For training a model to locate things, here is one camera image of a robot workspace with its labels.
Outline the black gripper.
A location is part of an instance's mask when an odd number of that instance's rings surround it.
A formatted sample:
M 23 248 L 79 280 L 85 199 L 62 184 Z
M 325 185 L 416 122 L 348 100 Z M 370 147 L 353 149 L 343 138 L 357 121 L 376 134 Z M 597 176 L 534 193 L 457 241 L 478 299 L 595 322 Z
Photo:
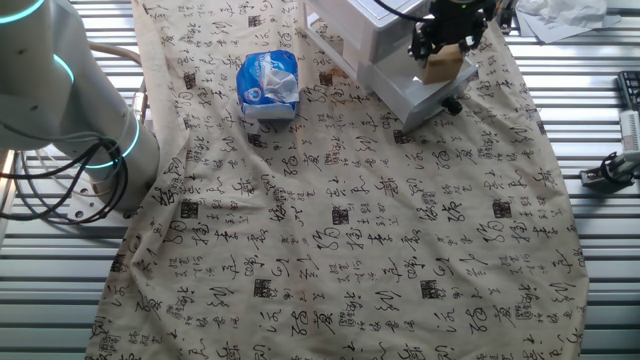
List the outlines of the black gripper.
M 495 0 L 435 0 L 421 25 L 413 28 L 408 52 L 416 61 L 427 61 L 434 49 L 458 45 L 462 54 L 476 49 L 496 12 Z

